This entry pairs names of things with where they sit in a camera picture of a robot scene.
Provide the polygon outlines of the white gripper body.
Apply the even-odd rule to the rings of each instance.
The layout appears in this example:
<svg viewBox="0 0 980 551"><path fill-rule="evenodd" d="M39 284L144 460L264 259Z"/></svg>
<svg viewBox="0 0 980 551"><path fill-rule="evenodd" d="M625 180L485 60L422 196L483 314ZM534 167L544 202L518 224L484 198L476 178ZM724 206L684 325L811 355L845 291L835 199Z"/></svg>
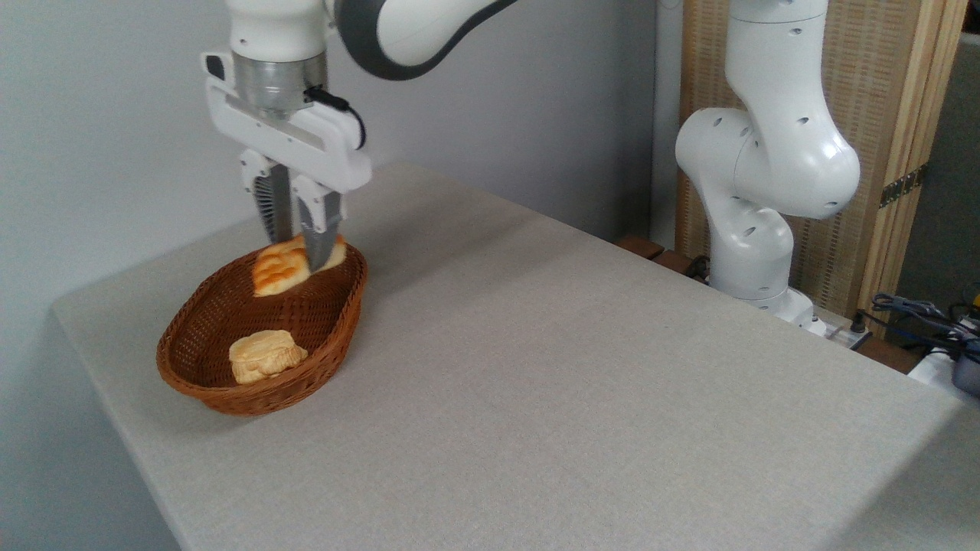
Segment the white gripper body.
<svg viewBox="0 0 980 551"><path fill-rule="evenodd" d="M238 96L230 54L206 53L201 63L211 121L223 135L330 191L356 191L371 180L371 160L358 150L361 126L353 115L315 103L286 119L265 116Z"/></svg>

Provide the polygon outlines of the grey smooth gripper finger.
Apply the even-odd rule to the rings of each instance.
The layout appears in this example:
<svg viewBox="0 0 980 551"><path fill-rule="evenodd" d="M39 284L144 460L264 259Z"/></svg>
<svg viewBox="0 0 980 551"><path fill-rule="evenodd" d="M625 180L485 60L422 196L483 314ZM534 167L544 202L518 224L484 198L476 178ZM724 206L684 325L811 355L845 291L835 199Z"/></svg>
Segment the grey smooth gripper finger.
<svg viewBox="0 0 980 551"><path fill-rule="evenodd" d="M329 261L342 220L342 195L303 174L291 174L310 272Z"/></svg>

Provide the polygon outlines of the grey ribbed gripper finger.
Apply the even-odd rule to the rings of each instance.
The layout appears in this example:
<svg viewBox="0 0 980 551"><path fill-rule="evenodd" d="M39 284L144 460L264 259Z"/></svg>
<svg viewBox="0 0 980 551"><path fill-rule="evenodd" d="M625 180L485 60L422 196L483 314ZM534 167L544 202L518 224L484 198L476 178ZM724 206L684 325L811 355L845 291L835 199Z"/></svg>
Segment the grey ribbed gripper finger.
<svg viewBox="0 0 980 551"><path fill-rule="evenodd" d="M251 194L270 243L291 240L292 198L288 168L259 152L240 156L243 185Z"/></svg>

